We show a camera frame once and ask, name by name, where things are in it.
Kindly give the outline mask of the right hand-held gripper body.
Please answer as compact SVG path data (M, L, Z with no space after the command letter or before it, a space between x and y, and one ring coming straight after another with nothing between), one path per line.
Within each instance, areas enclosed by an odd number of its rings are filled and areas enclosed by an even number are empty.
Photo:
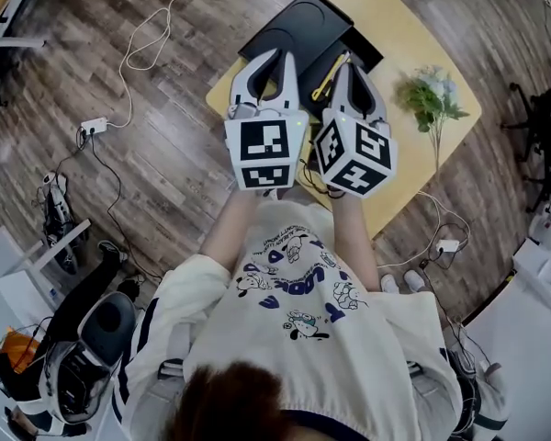
M326 108L313 140L320 178L328 186L357 197L370 197L397 172L398 145L383 119L368 124Z

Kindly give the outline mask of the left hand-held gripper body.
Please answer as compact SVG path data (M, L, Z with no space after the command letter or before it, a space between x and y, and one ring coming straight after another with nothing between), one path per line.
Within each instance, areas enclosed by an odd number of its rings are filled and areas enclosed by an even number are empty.
M241 190L293 186L309 115L243 103L224 122L226 145Z

